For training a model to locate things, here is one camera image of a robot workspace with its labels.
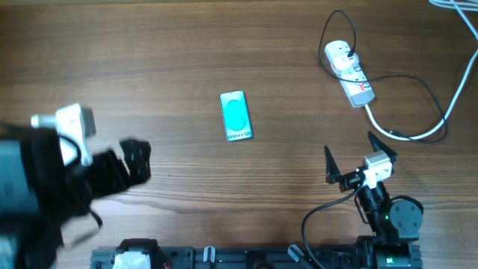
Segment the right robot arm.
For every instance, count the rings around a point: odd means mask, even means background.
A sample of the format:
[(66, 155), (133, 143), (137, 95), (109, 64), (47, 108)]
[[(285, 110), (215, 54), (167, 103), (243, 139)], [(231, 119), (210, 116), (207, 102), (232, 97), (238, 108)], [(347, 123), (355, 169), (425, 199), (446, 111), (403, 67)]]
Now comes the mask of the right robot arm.
[(384, 181), (394, 174), (398, 154), (376, 135), (367, 136), (373, 153), (363, 157), (362, 166), (341, 173), (330, 149), (325, 146), (326, 182), (339, 184), (342, 192), (355, 191), (354, 203), (372, 235), (361, 235), (354, 244), (331, 245), (318, 250), (319, 260), (330, 268), (411, 268), (423, 267), (419, 229), (423, 205), (406, 195), (391, 197)]

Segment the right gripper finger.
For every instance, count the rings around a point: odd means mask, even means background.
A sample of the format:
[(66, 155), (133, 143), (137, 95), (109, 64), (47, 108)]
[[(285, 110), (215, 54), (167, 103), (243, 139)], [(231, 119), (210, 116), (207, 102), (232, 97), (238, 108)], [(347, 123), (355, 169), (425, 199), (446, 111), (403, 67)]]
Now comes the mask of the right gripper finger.
[(383, 151), (390, 158), (391, 163), (397, 160), (398, 154), (391, 147), (383, 143), (372, 131), (368, 131), (367, 136), (375, 152)]
[(328, 146), (324, 146), (324, 153), (326, 158), (326, 182), (328, 184), (340, 182), (341, 172)]

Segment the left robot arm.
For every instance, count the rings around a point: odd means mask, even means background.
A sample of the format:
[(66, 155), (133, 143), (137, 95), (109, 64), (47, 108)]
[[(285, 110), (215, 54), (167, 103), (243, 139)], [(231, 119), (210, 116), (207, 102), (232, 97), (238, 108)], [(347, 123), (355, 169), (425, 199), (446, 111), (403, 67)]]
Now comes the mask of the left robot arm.
[(63, 246), (61, 227), (74, 217), (101, 217), (94, 199), (128, 190), (151, 177), (151, 146), (119, 142), (124, 158), (108, 149), (81, 163), (77, 142), (54, 129), (1, 124), (1, 267), (50, 268)]

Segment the turquoise screen Galaxy smartphone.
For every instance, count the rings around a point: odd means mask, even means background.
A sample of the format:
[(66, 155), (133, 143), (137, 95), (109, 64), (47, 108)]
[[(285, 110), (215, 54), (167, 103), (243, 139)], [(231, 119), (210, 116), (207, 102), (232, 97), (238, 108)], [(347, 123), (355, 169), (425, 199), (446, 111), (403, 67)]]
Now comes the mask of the turquoise screen Galaxy smartphone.
[(253, 132), (245, 93), (242, 90), (221, 93), (220, 104), (226, 140), (235, 142), (251, 139)]

